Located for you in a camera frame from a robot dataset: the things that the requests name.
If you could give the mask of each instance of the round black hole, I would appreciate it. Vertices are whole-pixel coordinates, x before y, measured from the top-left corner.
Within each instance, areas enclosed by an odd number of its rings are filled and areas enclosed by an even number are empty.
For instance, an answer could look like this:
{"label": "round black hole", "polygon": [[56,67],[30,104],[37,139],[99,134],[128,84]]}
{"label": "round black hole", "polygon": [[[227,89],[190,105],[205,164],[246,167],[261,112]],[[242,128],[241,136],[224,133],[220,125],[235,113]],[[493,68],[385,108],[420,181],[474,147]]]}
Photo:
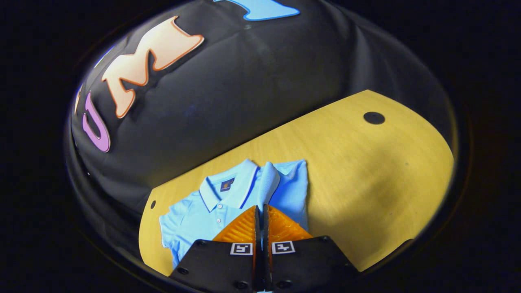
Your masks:
{"label": "round black hole", "polygon": [[382,124],[386,118],[378,112],[367,112],[364,114],[364,119],[371,124]]}
{"label": "round black hole", "polygon": [[277,283],[277,287],[279,287],[280,289],[287,289],[287,288],[291,287],[291,281],[289,281],[289,280],[280,281]]}
{"label": "round black hole", "polygon": [[248,283],[246,283],[244,281],[235,282],[235,288],[237,288],[237,289],[246,289],[246,288],[248,288]]}
{"label": "round black hole", "polygon": [[179,274],[181,274],[181,275],[188,275],[188,270],[187,270],[186,268],[178,267],[178,268],[177,268],[177,271],[178,271]]}

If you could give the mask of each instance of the black cloth backdrop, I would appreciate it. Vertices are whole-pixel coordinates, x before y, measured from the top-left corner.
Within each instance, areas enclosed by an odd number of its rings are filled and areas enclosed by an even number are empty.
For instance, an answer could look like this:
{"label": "black cloth backdrop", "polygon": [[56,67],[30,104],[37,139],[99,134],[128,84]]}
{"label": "black cloth backdrop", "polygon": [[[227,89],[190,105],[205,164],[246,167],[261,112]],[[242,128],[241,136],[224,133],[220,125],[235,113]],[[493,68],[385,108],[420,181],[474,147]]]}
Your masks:
{"label": "black cloth backdrop", "polygon": [[[139,219],[152,188],[299,116],[370,89],[413,109],[452,147],[447,97],[403,44],[364,18],[327,1],[281,0],[298,16],[250,22],[244,9],[196,0],[153,17],[86,72],[78,113],[71,93],[68,164],[79,200],[96,230],[139,258]],[[125,83],[136,101],[123,119],[101,75],[143,36],[176,24],[205,41],[143,87]],[[100,48],[96,60],[105,54]],[[108,153],[82,129],[88,92],[111,137]]]}

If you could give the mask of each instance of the orange outlined letter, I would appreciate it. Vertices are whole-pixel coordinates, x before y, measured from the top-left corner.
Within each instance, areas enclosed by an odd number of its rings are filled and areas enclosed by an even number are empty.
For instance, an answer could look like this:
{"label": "orange outlined letter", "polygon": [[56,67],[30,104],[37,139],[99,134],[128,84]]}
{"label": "orange outlined letter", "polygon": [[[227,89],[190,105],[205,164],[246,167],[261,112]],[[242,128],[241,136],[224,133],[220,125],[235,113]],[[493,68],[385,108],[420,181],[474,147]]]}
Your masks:
{"label": "orange outlined letter", "polygon": [[134,54],[120,55],[112,61],[102,76],[116,104],[116,116],[123,118],[135,99],[134,90],[126,90],[121,80],[144,86],[148,82],[148,53],[154,55],[155,71],[160,71],[197,48],[202,35],[189,35],[181,30],[171,17],[148,31],[138,44]]}

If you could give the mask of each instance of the table surface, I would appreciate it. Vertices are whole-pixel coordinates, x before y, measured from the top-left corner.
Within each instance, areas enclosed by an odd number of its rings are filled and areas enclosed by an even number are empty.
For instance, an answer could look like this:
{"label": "table surface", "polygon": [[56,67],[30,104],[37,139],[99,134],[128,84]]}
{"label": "table surface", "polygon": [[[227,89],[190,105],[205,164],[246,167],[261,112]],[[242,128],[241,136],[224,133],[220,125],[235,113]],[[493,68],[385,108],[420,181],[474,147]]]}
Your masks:
{"label": "table surface", "polygon": [[[366,112],[381,113],[385,122],[368,123]],[[246,158],[259,166],[306,159],[309,232],[329,235],[359,271],[421,232],[440,206],[453,170],[451,150],[429,122],[402,104],[366,90],[154,188],[139,231],[146,265],[170,275],[172,255],[161,245],[159,216],[197,190],[206,176]]]}

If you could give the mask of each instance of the polo shirt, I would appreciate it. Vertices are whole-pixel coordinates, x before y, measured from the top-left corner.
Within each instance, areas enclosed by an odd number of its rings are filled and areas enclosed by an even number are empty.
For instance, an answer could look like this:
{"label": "polo shirt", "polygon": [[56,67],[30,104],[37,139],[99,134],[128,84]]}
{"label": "polo shirt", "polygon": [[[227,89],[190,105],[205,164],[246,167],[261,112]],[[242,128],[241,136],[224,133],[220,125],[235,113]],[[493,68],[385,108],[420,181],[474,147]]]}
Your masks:
{"label": "polo shirt", "polygon": [[306,161],[259,167],[246,159],[206,177],[198,191],[172,205],[159,217],[162,245],[172,251],[175,268],[197,239],[212,240],[242,212],[264,204],[279,209],[307,230]]}

